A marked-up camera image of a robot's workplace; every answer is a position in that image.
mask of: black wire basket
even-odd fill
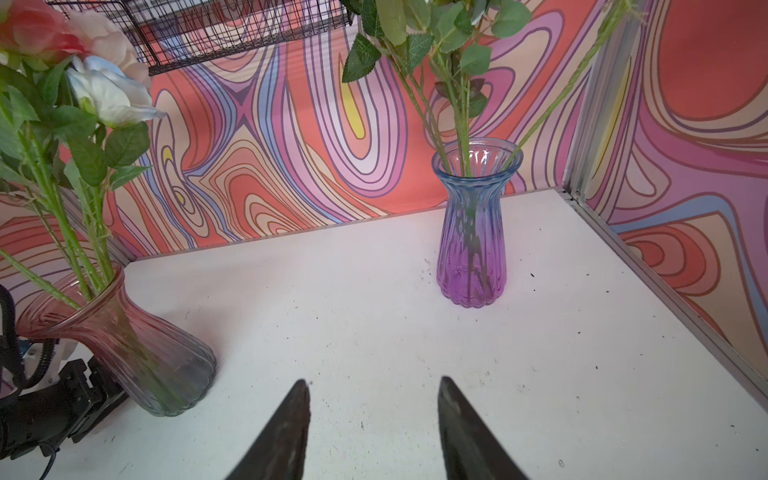
[[[351,23],[339,0],[46,0],[64,12],[104,13],[150,75]]]

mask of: flower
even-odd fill
[[[117,65],[101,57],[72,58],[69,83],[80,107],[95,114],[108,127],[125,127],[165,116],[152,106],[141,83],[126,77]]]
[[[0,24],[1,50],[49,62],[86,52],[64,14],[43,0],[0,0],[0,15],[7,15]]]
[[[147,66],[138,61],[131,41],[109,18],[92,10],[71,11],[69,18],[92,55],[117,65],[128,78],[144,84],[147,89],[152,88]]]

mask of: red flower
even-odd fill
[[[43,0],[13,0],[0,24],[0,49],[58,61],[86,49],[64,14]]]

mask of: white tabletop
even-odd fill
[[[442,210],[131,264],[129,295],[208,342],[217,380],[177,418],[126,402],[49,478],[225,478],[299,378],[305,479],[445,478],[442,375],[531,480],[768,478],[768,415],[558,194],[502,209],[507,288],[481,310],[435,285]]]

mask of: glass vase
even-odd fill
[[[504,292],[507,259],[499,199],[522,163],[520,152],[505,166],[516,149],[509,141],[475,138],[463,168],[457,144],[448,148],[447,166],[439,154],[432,158],[432,169],[448,191],[437,283],[457,305],[490,305]]]
[[[19,318],[19,335],[83,343],[125,392],[152,415],[179,415],[210,387],[216,372],[210,347],[131,302],[119,266],[115,266],[112,283],[90,303],[82,296],[74,274],[55,286],[83,307],[75,310],[42,293]]]

